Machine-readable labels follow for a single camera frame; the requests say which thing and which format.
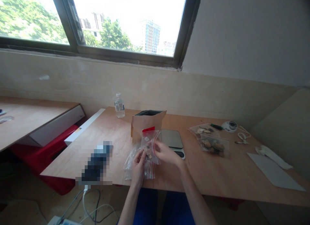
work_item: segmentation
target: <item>high-rise building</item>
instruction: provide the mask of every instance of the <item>high-rise building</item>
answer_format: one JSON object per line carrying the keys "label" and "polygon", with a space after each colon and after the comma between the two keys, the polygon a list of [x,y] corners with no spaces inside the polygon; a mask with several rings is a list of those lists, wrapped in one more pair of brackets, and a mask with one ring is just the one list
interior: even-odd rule
{"label": "high-rise building", "polygon": [[162,41],[157,46],[158,55],[173,56],[176,42]]}
{"label": "high-rise building", "polygon": [[102,30],[104,22],[103,13],[92,12],[85,18],[80,18],[80,24],[83,30],[89,30],[98,40],[101,39],[99,31]]}
{"label": "high-rise building", "polygon": [[141,45],[145,53],[156,54],[159,43],[160,26],[150,20],[143,20],[141,24]]}

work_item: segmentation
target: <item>desk drawer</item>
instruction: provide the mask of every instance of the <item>desk drawer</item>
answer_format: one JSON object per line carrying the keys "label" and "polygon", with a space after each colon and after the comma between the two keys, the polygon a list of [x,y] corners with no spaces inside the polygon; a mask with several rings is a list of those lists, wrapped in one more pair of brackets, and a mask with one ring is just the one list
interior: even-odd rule
{"label": "desk drawer", "polygon": [[31,133],[29,136],[18,141],[18,144],[44,147],[84,116],[85,114],[81,106],[78,105],[77,107],[74,107],[70,111]]}

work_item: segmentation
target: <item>person's left hand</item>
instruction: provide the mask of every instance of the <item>person's left hand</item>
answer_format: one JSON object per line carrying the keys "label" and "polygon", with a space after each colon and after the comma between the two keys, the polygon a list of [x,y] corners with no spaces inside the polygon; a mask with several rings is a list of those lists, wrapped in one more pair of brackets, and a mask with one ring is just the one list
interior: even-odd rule
{"label": "person's left hand", "polygon": [[144,160],[146,153],[144,149],[138,151],[132,161],[131,185],[140,190],[144,177]]}

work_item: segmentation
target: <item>window glass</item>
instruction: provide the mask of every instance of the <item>window glass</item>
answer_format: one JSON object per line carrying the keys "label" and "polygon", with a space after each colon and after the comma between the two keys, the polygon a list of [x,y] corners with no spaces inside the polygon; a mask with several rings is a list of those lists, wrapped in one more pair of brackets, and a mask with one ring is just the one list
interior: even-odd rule
{"label": "window glass", "polygon": [[53,0],[0,0],[0,36],[69,44]]}
{"label": "window glass", "polygon": [[86,45],[174,55],[175,45],[166,46],[171,50],[168,54],[160,50],[164,42],[176,43],[185,0],[74,0],[74,3]]}

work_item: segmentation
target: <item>red chair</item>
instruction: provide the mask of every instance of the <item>red chair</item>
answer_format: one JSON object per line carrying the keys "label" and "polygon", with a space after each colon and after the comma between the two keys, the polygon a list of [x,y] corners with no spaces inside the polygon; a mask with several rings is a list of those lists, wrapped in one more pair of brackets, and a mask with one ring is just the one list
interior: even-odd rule
{"label": "red chair", "polygon": [[34,175],[39,177],[49,187],[54,189],[58,194],[65,195],[75,186],[75,180],[41,176],[40,173],[49,166],[59,154],[65,150],[67,145],[65,139],[70,136],[78,126],[72,125],[62,134],[48,143],[45,147],[34,147],[21,144],[13,144],[10,150],[21,160],[23,160],[30,168]]}

